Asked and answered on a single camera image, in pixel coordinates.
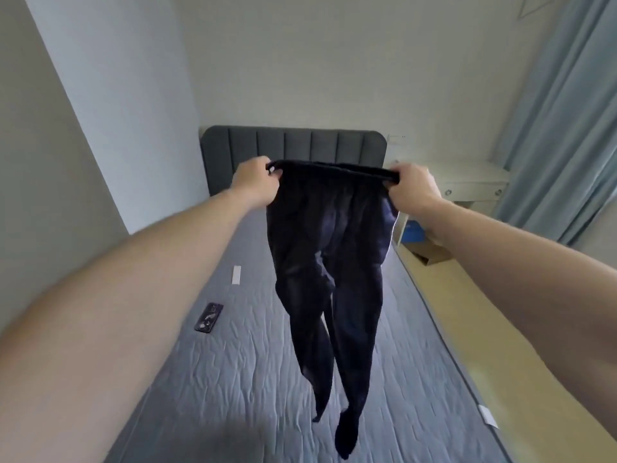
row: floor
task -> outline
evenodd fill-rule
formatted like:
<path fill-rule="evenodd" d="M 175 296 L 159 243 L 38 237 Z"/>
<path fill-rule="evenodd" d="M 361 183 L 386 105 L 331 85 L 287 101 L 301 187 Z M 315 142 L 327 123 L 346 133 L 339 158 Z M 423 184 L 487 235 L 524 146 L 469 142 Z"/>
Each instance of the floor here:
<path fill-rule="evenodd" d="M 617 443 L 456 261 L 426 267 L 405 247 L 397 252 L 497 420 L 515 462 L 614 459 Z"/>

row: quilted mattress surface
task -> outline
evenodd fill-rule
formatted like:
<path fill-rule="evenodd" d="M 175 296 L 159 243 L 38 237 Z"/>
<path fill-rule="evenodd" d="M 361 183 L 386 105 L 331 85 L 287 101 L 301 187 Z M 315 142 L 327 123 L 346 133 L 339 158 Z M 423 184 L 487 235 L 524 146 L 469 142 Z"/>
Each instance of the quilted mattress surface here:
<path fill-rule="evenodd" d="M 231 284 L 241 266 L 239 285 Z M 391 248 L 371 385 L 351 462 L 510 461 L 482 420 L 422 297 Z M 107 463 L 337 462 L 345 394 L 328 408 L 300 374 L 289 319 L 274 292 L 265 212 L 249 214 L 187 316 L 173 351 Z M 211 334 L 193 330 L 208 302 L 225 305 Z"/>

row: hand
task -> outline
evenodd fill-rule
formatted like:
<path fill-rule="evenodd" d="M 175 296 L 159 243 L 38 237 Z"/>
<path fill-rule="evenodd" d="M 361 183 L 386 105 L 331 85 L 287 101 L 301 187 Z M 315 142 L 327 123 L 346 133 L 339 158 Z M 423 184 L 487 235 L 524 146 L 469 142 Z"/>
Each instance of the hand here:
<path fill-rule="evenodd" d="M 396 163 L 390 169 L 400 175 L 398 185 L 387 184 L 392 203 L 397 210 L 417 220 L 424 229 L 429 229 L 426 227 L 426 210 L 442 201 L 435 178 L 426 167 L 408 162 Z"/>
<path fill-rule="evenodd" d="M 270 159 L 266 156 L 249 159 L 237 167 L 231 180 L 231 189 L 240 195 L 248 209 L 267 206 L 276 196 L 282 171 L 269 174 L 266 169 L 268 162 Z"/>

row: white tag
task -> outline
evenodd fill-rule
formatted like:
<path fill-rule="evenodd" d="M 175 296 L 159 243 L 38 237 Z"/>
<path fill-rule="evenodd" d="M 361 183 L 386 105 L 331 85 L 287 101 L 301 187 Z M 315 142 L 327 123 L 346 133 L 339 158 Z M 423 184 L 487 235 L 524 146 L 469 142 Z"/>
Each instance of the white tag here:
<path fill-rule="evenodd" d="M 233 267 L 233 274 L 231 275 L 231 284 L 240 284 L 240 266 Z"/>
<path fill-rule="evenodd" d="M 490 412 L 490 409 L 488 409 L 486 406 L 482 406 L 481 404 L 478 405 L 478 409 L 480 410 L 480 414 L 482 414 L 482 418 L 484 418 L 484 422 L 486 422 L 488 425 L 493 426 L 494 428 L 499 429 L 497 421 L 495 421 L 493 413 Z"/>

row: desk drawer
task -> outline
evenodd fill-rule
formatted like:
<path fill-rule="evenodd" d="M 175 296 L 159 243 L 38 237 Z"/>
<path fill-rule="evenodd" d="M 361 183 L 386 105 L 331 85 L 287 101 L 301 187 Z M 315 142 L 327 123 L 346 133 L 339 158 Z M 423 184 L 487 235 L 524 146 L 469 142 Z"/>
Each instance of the desk drawer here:
<path fill-rule="evenodd" d="M 506 183 L 442 183 L 441 195 L 449 201 L 497 201 Z"/>

